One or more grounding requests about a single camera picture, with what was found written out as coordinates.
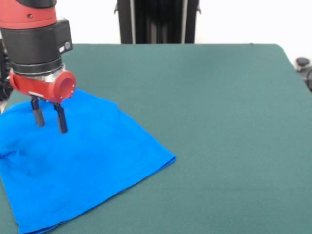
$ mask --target black cylindrical joint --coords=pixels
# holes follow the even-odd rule
[[[32,8],[50,8],[57,4],[57,0],[16,0],[18,3]]]
[[[1,29],[15,73],[38,76],[62,66],[61,55],[73,49],[69,21],[35,29]]]

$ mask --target black metal frame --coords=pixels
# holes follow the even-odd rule
[[[146,25],[148,22],[148,18],[146,18],[146,14],[144,11],[146,9],[146,2],[148,0],[134,0],[136,5],[136,43],[149,43],[150,39],[150,30],[151,28]],[[153,0],[153,4],[157,5],[155,7],[155,15],[158,18],[163,17],[161,9],[158,7],[160,5],[168,4],[168,2],[172,1],[172,4],[169,5],[172,11],[173,19],[168,23],[168,27],[170,27],[170,32],[173,32],[173,36],[163,36],[162,32],[158,31],[157,34],[160,35],[156,39],[156,43],[181,43],[182,32],[178,28],[178,25],[182,24],[182,14],[183,14],[183,6],[181,7],[183,0]],[[196,15],[198,11],[199,0],[188,0],[187,5],[187,18],[186,18],[186,26],[185,26],[185,43],[194,43],[195,41],[195,27],[196,27]],[[131,3],[130,0],[117,0],[117,9],[119,12],[119,25],[120,25],[120,36],[122,44],[132,44],[132,25],[131,25]]]

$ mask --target blue cloth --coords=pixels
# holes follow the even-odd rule
[[[69,132],[41,103],[0,115],[0,175],[19,233],[43,233],[70,221],[176,159],[112,102],[77,90],[63,104]]]

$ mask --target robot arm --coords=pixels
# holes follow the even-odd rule
[[[61,55],[73,49],[69,21],[57,20],[56,0],[0,0],[0,29],[12,69],[12,87],[31,96],[38,126],[44,126],[39,100],[52,103],[62,133],[67,132],[61,103],[76,87]]]

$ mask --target green table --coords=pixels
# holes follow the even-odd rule
[[[76,45],[64,60],[178,159],[53,233],[312,232],[312,97],[280,47]],[[3,187],[0,230],[17,232]]]

